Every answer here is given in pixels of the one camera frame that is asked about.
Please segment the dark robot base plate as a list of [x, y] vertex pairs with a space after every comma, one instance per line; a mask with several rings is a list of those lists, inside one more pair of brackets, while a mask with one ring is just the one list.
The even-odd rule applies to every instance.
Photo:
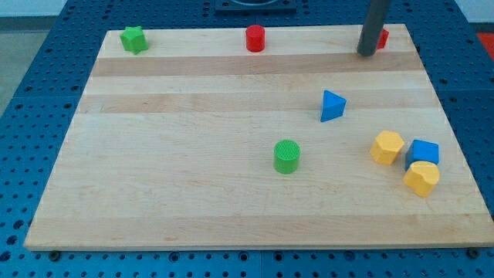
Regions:
[[297, 0], [214, 0], [216, 14], [295, 12]]

